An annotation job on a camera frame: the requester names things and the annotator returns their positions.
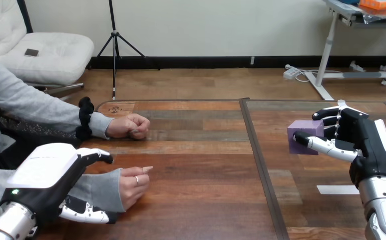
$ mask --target white wall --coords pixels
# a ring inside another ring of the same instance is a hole
[[[25,0],[35,32],[110,36],[108,0]],[[116,28],[146,56],[322,55],[322,0],[113,0]],[[386,30],[338,26],[334,55],[386,55]],[[136,56],[127,45],[121,54]],[[109,46],[104,55],[112,55]]]

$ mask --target black tripod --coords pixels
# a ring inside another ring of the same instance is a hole
[[[119,55],[119,46],[118,46],[118,38],[121,38],[126,44],[128,44],[132,49],[134,49],[138,54],[140,54],[143,59],[146,59],[146,56],[142,54],[139,50],[137,50],[133,45],[131,45],[127,40],[125,40],[119,32],[116,31],[116,26],[115,26],[115,17],[113,16],[113,5],[112,5],[112,0],[109,0],[109,7],[110,7],[110,17],[112,19],[112,29],[113,32],[110,34],[109,39],[107,40],[106,44],[103,46],[99,54],[97,55],[97,58],[100,57],[104,49],[107,47],[109,44],[110,40],[113,39],[113,92],[112,92],[112,100],[115,100],[115,94],[116,94],[116,63],[118,60],[121,59],[121,56]],[[153,67],[156,69],[160,70],[160,67],[155,64],[152,61]]]

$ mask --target smartphone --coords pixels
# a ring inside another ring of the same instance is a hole
[[[38,56],[38,50],[34,50],[34,49],[27,49],[26,51],[25,51],[25,56],[27,56],[27,57],[36,57],[36,56]]]

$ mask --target tripod leg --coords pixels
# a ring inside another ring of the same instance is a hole
[[[120,37],[126,44],[128,44],[132,49],[134,49],[138,54],[140,54],[144,59],[146,59],[146,56],[145,56],[144,54],[142,54],[139,50],[137,50],[133,45],[131,45],[127,40],[125,40],[125,39],[121,36],[121,34],[118,33],[118,37]],[[151,63],[152,63],[152,65],[153,65],[156,69],[158,69],[158,70],[160,71],[160,66],[159,66],[157,63],[155,63],[154,60],[152,60]]]
[[[116,42],[118,39],[116,36],[113,36],[113,91],[112,91],[112,100],[115,100],[116,95]]]
[[[118,44],[118,38],[115,37],[116,41],[116,56],[118,57],[118,60],[121,59],[121,56],[119,55],[119,44]]]
[[[98,57],[102,54],[102,52],[104,51],[104,49],[107,47],[107,45],[109,44],[110,40],[112,40],[113,36],[111,35],[109,37],[109,39],[107,40],[106,44],[103,46],[103,48],[100,50],[99,54],[97,55]]]
[[[113,38],[113,36],[111,35],[111,36],[109,37],[109,39],[107,40],[106,44],[103,46],[103,48],[101,49],[101,51],[100,51],[99,54],[97,55],[97,57],[100,57],[100,55],[102,54],[102,52],[104,51],[104,49],[107,47],[107,45],[109,44],[109,42],[110,42],[110,40],[111,40],[112,38]],[[88,68],[88,70],[91,69],[91,63],[88,64],[87,68]]]

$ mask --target gray sleeve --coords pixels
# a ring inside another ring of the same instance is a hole
[[[13,170],[0,170],[0,199],[6,180],[13,172]],[[84,174],[69,194],[103,210],[122,213],[125,210],[119,195],[120,175],[120,169],[106,174]]]
[[[80,126],[79,108],[58,98],[28,86],[0,65],[0,108],[11,114],[36,123],[72,133]],[[105,131],[112,119],[95,112],[91,116],[90,128],[93,136],[106,138]]]

